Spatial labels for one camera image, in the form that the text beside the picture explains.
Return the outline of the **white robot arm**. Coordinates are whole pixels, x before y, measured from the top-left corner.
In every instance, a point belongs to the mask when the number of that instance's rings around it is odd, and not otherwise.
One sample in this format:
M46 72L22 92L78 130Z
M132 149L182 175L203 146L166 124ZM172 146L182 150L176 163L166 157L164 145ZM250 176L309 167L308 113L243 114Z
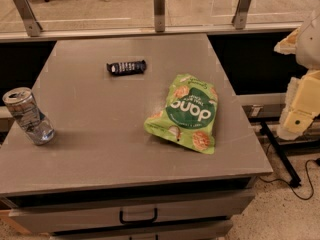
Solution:
M296 62L307 69L301 78L290 79L277 128L281 139L295 140L320 115L320 8L278 42L274 51L294 54Z

